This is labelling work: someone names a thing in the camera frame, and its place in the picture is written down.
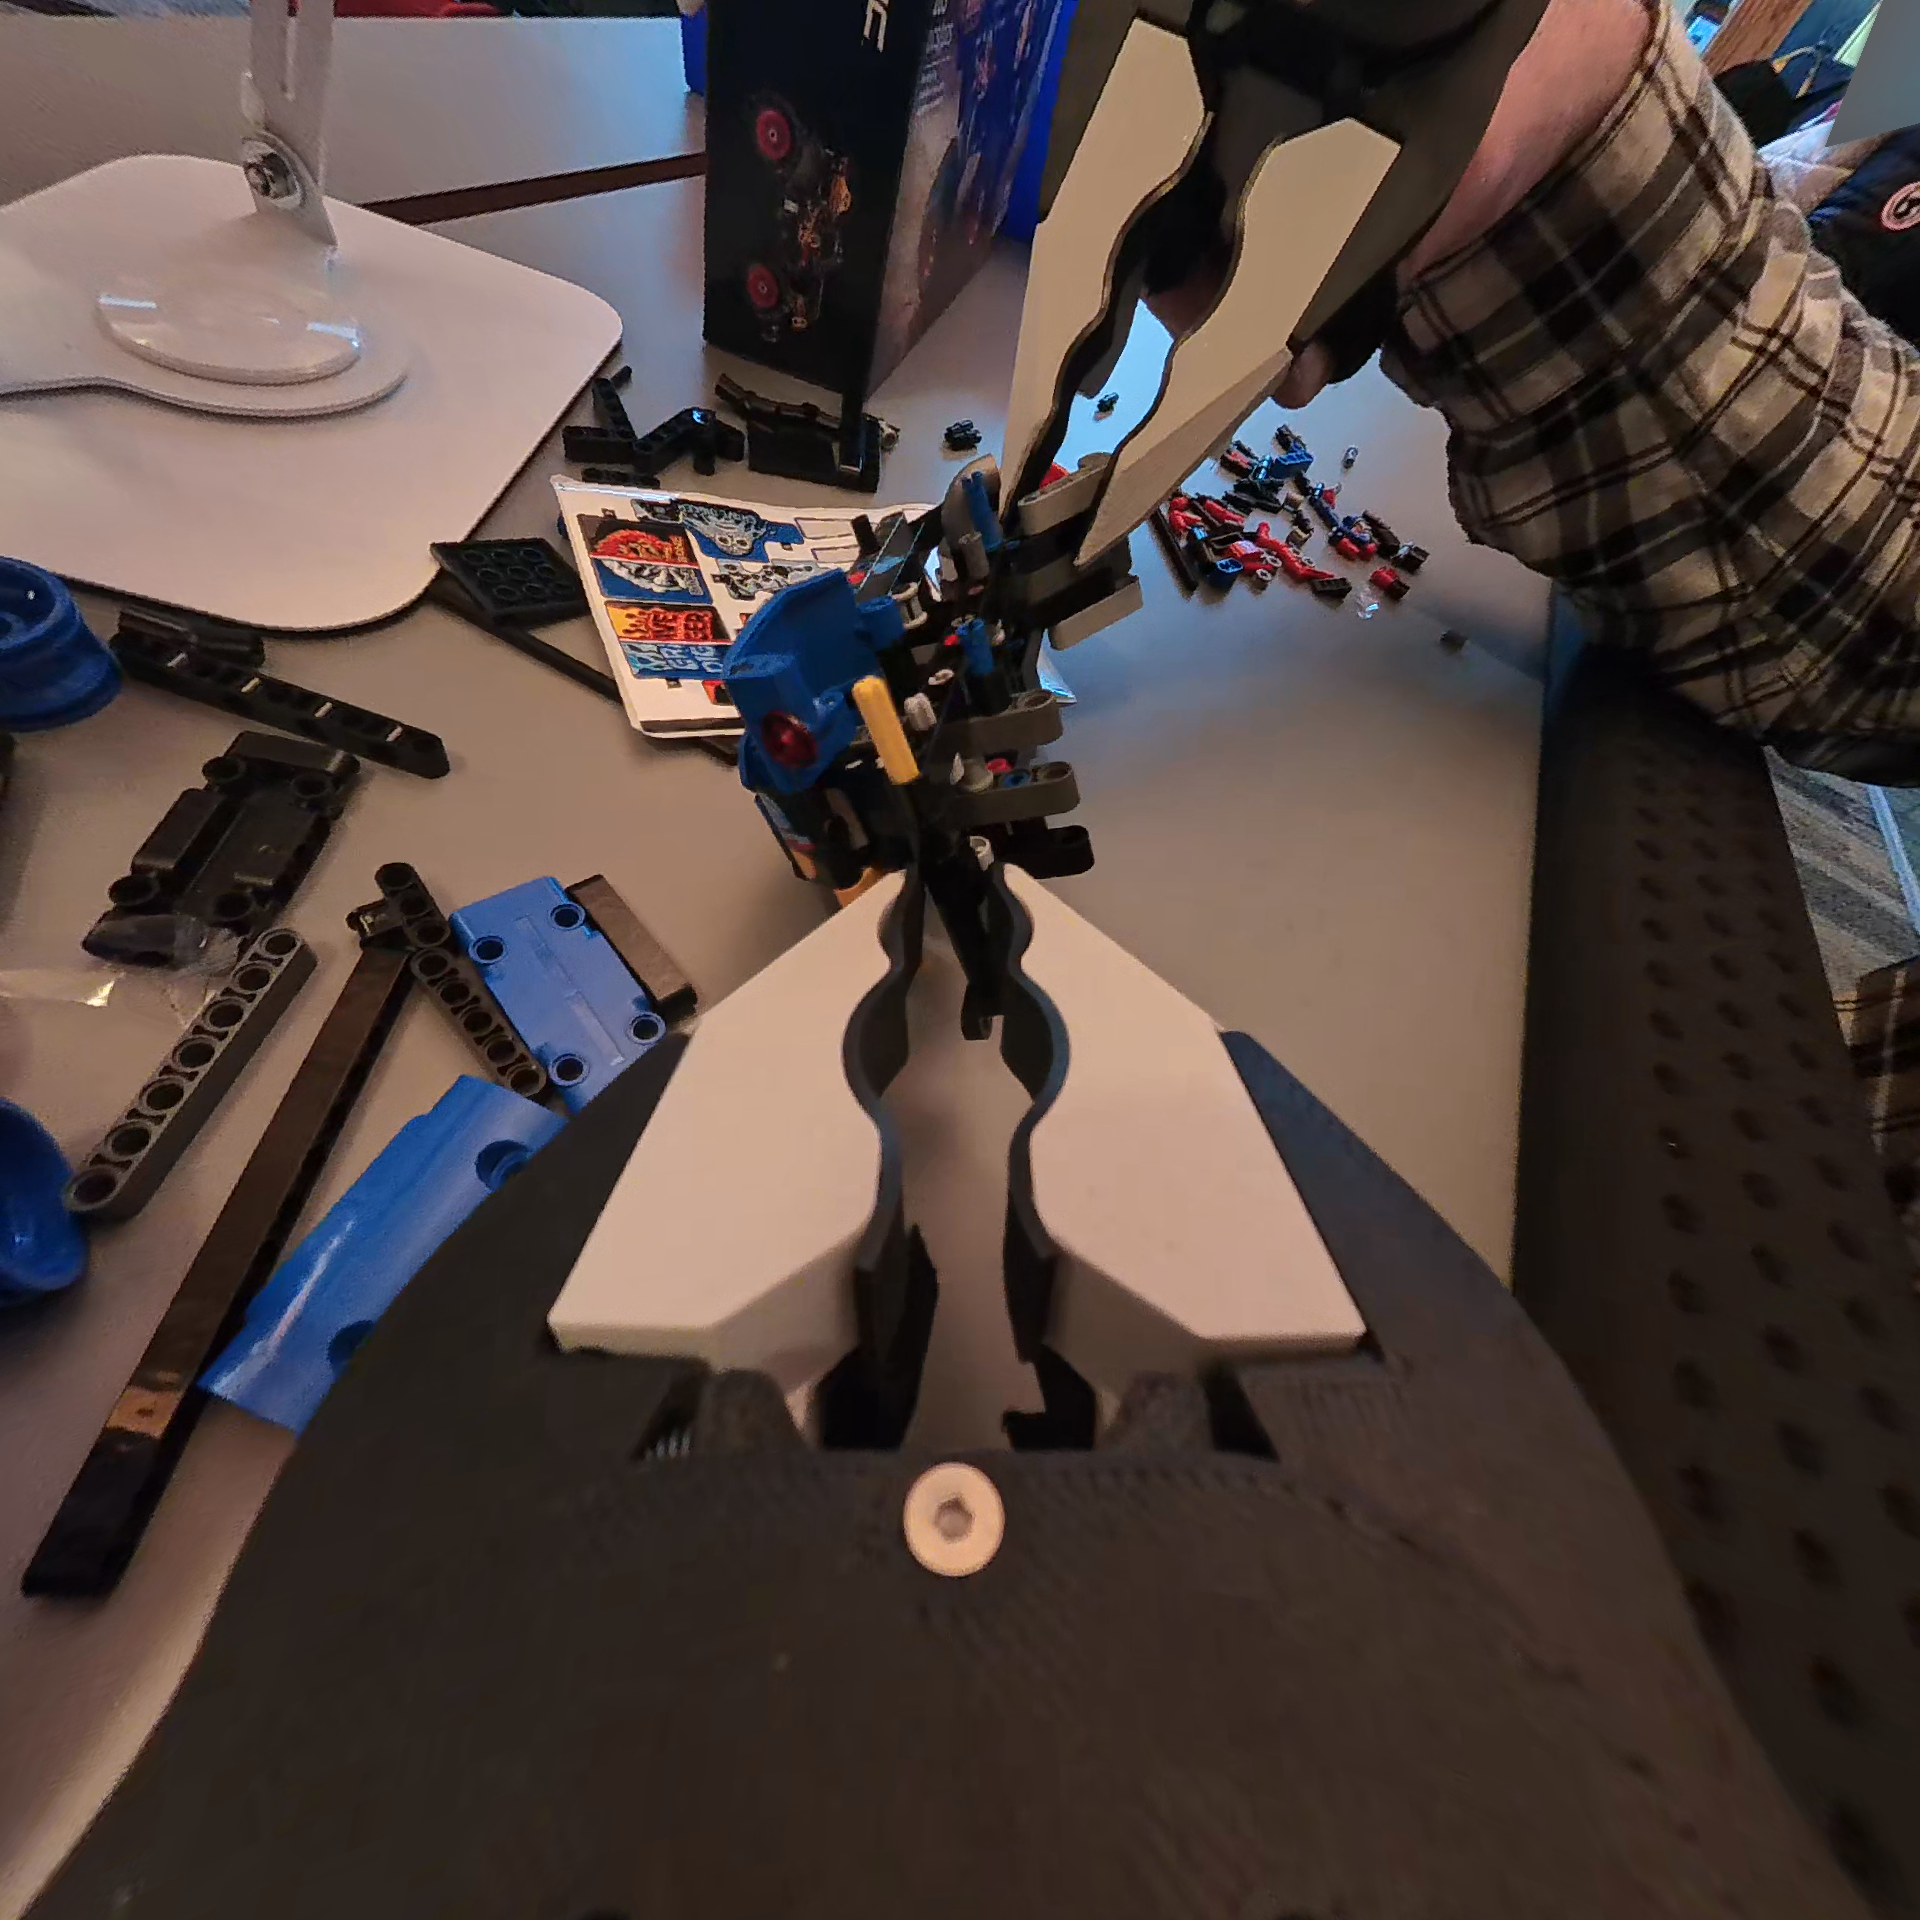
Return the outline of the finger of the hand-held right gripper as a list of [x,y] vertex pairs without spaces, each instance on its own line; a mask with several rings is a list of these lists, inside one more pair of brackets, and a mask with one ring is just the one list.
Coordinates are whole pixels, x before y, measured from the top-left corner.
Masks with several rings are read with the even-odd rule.
[[1208,131],[1200,15],[1076,15],[1031,244],[998,452],[1004,503],[1038,490],[1072,394],[1103,355],[1120,256]]
[[1112,454],[1079,566],[1130,535],[1281,379],[1292,333],[1398,152],[1393,140],[1341,119],[1261,155],[1239,202],[1231,266],[1205,317],[1167,349],[1154,406]]

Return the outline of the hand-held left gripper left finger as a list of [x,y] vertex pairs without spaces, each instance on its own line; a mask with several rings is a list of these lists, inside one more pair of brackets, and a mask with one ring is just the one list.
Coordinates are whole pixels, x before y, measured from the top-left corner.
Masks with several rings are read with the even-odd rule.
[[878,880],[710,1010],[549,1309],[565,1352],[754,1371],[824,1445],[898,1445],[921,1235],[881,1094],[906,1054],[921,887]]

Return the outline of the pile of small red pieces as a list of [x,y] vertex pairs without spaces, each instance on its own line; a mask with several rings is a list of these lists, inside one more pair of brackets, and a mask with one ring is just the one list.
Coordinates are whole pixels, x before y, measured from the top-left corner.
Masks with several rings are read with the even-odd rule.
[[1321,471],[1289,422],[1264,444],[1229,439],[1194,484],[1162,496],[1146,530],[1193,594],[1285,584],[1369,618],[1408,597],[1429,548],[1346,498],[1356,463],[1357,450],[1346,447]]

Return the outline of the black blue toy car chassis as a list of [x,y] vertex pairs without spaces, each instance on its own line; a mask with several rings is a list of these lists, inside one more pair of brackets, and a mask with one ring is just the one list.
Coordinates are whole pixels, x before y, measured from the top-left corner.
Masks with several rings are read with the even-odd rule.
[[1044,646],[1141,608],[1127,536],[1084,560],[1108,452],[1049,467],[1008,496],[975,460],[944,501],[857,535],[852,570],[822,570],[758,608],[727,648],[735,768],[798,876],[847,903],[887,874],[917,880],[964,974],[962,1030],[1000,1015],[1009,909],[990,874],[1087,871],[1080,803],[1054,757],[1064,699]]

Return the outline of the grey desk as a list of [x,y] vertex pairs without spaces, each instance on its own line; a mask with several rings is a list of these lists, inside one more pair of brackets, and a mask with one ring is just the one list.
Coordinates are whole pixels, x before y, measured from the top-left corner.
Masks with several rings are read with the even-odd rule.
[[[733,366],[701,339],[701,199],[692,179],[649,181],[529,211],[487,204],[429,231],[608,299],[629,405],[649,426]],[[998,252],[880,388],[874,412],[903,429],[885,501],[936,496],[949,421],[998,439],[1022,278],[1022,256]],[[1360,496],[1429,547],[1424,574],[1373,615],[1301,605],[1279,582],[1201,608],[1180,597],[1152,535],[1138,540],[1143,611],[1064,661],[1064,757],[1094,866],[1057,894],[1260,1038],[1503,1277],[1545,587],[1465,544],[1442,426],[1373,367],[1310,406],[1303,432],[1324,460],[1357,444]],[[1442,652],[1442,628],[1466,648]],[[296,1445],[207,1408],[113,1596],[18,1596],[352,972],[344,909],[368,899],[374,866],[413,861],[447,906],[540,874],[602,874],[708,1000],[822,917],[727,766],[640,740],[613,703],[441,608],[271,652],[292,682],[441,733],[452,772],[368,771],[294,903],[318,975],[153,1207],[101,1235],[86,1279],[4,1312],[4,1916],[26,1911],[133,1763]],[[108,882],[233,732],[129,688],[85,724],[21,742],[4,966],[86,964],[79,935]],[[85,1150],[175,1030],[182,989],[122,981],[108,1015],[40,1023],[4,1050],[4,1094]],[[906,1445],[998,1447],[1000,1412],[1036,1399],[1000,1304],[1004,1152],[1022,1101],[997,1050],[954,1034],[958,974],[934,925],[910,1010],[914,1056],[889,1103],[941,1300]]]

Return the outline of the person's right hand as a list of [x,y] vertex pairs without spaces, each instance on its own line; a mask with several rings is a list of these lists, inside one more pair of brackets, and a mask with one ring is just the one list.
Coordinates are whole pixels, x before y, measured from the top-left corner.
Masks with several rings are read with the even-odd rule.
[[1450,202],[1398,266],[1402,293],[1498,226],[1600,126],[1650,36],[1647,2],[1548,2]]

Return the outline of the blue curved panel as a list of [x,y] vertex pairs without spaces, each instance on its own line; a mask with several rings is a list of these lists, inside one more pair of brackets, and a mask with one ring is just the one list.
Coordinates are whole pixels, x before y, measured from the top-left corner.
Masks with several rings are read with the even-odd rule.
[[278,1259],[196,1389],[302,1434],[417,1268],[562,1124],[525,1094],[460,1076]]
[[567,1112],[664,1039],[653,998],[559,880],[524,880],[447,925]]

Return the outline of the black dimpled foam pad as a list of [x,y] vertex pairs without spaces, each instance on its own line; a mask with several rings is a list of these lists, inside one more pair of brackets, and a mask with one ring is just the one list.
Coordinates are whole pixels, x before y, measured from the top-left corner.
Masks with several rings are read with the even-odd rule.
[[1918,1331],[1766,763],[1549,605],[1511,1276],[1879,1916],[1918,1899]]

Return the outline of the grey holed beam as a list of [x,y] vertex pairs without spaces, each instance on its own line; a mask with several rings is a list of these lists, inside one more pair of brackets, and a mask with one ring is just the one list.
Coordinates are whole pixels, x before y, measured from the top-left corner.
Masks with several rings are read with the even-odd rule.
[[168,1180],[318,968],[292,928],[269,928],[145,1076],[133,1101],[64,1187],[64,1210],[86,1223],[136,1216]]

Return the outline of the thin black axle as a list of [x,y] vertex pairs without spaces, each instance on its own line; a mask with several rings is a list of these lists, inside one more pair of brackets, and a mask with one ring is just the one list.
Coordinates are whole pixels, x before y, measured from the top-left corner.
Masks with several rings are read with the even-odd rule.
[[425,590],[425,599],[479,634],[497,639],[516,655],[559,675],[567,684],[588,691],[613,707],[621,707],[621,694],[608,671],[562,652],[558,644],[545,642],[529,630],[516,628],[494,613],[487,613],[469,597],[465,587],[449,581],[449,576],[437,574]]

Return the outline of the chunky black holed brick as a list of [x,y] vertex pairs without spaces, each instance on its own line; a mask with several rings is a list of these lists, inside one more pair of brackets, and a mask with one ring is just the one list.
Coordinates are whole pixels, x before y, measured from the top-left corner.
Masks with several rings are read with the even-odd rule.
[[310,874],[358,776],[350,751],[237,733],[133,852],[82,951],[173,972],[221,941],[248,944]]

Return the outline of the black studded plate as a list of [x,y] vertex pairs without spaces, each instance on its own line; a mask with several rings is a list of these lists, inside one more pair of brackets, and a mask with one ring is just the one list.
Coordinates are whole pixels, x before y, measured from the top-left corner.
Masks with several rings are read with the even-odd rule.
[[590,615],[582,581],[542,536],[433,541],[439,584],[455,584],[487,618],[536,630]]

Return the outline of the blue toy wheel hub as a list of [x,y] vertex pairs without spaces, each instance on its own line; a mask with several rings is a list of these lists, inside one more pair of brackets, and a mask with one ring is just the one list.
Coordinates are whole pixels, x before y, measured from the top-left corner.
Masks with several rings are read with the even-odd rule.
[[122,675],[55,574],[1,560],[1,732],[72,726],[101,712]]
[[33,1304],[79,1284],[88,1243],[69,1214],[72,1168],[47,1130],[1,1100],[1,1307]]

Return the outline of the large black frame assembly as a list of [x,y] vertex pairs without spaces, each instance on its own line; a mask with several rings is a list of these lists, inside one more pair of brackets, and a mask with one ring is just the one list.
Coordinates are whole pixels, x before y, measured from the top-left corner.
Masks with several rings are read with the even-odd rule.
[[742,426],[744,463],[754,474],[873,496],[881,456],[898,426],[844,399],[838,412],[808,399],[775,399],[719,375],[712,395]]

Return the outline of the black holed frame pieces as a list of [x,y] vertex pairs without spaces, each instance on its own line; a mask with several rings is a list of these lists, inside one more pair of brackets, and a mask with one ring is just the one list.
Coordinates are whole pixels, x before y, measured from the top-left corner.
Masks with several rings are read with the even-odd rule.
[[562,427],[568,463],[617,468],[636,475],[638,484],[653,486],[679,461],[692,461],[700,475],[712,475],[719,463],[746,460],[744,432],[708,406],[684,406],[657,426],[638,429],[621,397],[631,375],[621,367],[588,383],[591,422]]

